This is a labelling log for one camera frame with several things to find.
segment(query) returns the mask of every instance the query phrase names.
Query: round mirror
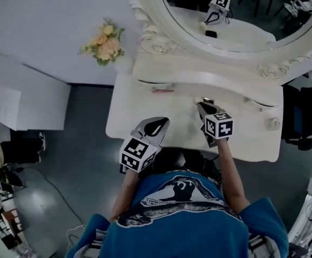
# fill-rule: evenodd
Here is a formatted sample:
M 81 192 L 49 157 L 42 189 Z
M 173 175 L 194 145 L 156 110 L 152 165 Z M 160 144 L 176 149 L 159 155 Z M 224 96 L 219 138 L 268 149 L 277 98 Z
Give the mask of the round mirror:
M 201 43 L 232 52 L 282 47 L 312 27 L 312 0 L 163 0 Z

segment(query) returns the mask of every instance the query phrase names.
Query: white table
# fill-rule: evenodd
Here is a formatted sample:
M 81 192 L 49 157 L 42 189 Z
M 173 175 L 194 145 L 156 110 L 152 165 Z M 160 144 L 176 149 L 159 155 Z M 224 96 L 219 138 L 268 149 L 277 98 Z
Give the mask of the white table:
M 196 39 L 207 42 L 208 44 L 210 44 L 210 41 L 214 41 L 214 39 L 205 36 L 200 28 L 200 22 L 204 21 L 206 17 L 205 12 L 177 7 L 171 7 L 171 10 L 173 11 L 173 16 L 176 21 L 182 25 L 185 30 L 186 27 L 189 28 L 190 34 L 192 34 Z M 229 24 L 226 24 L 223 21 L 219 24 L 209 25 L 208 27 L 210 30 L 216 32 L 217 39 L 234 44 L 262 46 L 268 42 L 276 42 L 274 35 L 257 26 L 233 18 L 229 18 L 229 21 Z
M 265 120 L 278 117 L 282 122 L 282 88 L 274 91 L 279 105 L 259 112 L 244 101 L 241 95 L 216 87 L 197 84 L 177 84 L 172 93 L 153 94 L 128 75 L 117 75 L 106 134 L 124 139 L 142 120 L 150 117 L 168 117 L 170 126 L 162 146 L 198 149 L 217 153 L 208 148 L 194 97 L 210 97 L 235 119 L 234 135 L 229 139 L 233 157 L 245 161 L 277 160 L 281 128 L 268 131 Z

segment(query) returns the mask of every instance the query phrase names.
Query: graphic print on shirt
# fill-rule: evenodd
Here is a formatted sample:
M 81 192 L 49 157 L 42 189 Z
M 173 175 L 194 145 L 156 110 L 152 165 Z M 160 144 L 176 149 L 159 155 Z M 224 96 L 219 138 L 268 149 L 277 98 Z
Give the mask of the graphic print on shirt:
M 140 204 L 124 212 L 117 224 L 121 227 L 141 227 L 181 211 L 200 213 L 209 210 L 221 211 L 241 220 L 234 210 L 208 191 L 199 179 L 175 176 L 141 200 Z

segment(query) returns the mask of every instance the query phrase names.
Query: white sneaker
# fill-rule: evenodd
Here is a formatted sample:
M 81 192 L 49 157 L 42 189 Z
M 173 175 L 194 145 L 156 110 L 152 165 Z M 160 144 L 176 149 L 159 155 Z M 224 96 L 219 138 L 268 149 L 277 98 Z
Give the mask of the white sneaker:
M 46 150 L 46 137 L 44 132 L 40 132 L 39 133 L 39 139 L 42 140 L 42 146 L 41 146 L 41 150 L 40 151 L 45 151 Z
M 229 12 L 230 0 L 212 0 L 206 14 L 205 24 L 214 25 L 225 20 Z

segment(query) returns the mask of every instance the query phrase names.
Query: blue t-shirt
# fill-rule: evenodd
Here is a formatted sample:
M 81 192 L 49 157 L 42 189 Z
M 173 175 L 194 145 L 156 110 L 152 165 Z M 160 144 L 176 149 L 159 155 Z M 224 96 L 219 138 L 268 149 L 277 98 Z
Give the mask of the blue t-shirt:
M 213 182 L 188 172 L 140 182 L 131 208 L 110 225 L 94 216 L 67 257 L 94 240 L 98 230 L 107 231 L 100 258 L 288 255 L 286 229 L 268 198 L 237 214 Z

